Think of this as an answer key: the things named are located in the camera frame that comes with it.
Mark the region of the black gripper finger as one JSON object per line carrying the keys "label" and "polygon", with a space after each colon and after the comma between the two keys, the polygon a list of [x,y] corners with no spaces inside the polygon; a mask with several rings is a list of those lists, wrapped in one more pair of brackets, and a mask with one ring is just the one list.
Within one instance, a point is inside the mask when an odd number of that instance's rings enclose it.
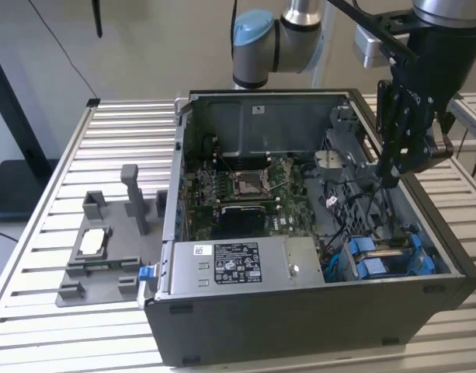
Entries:
{"label": "black gripper finger", "polygon": [[380,177],[381,186],[385,189],[394,188],[398,178],[391,175],[397,138],[397,125],[395,124],[400,104],[400,96],[394,90],[392,81],[381,80],[377,87],[377,132],[381,136],[381,151],[378,161],[377,175]]}
{"label": "black gripper finger", "polygon": [[414,150],[412,134],[414,132],[415,104],[404,90],[398,91],[396,116],[396,156],[395,166],[399,173],[406,173]]}

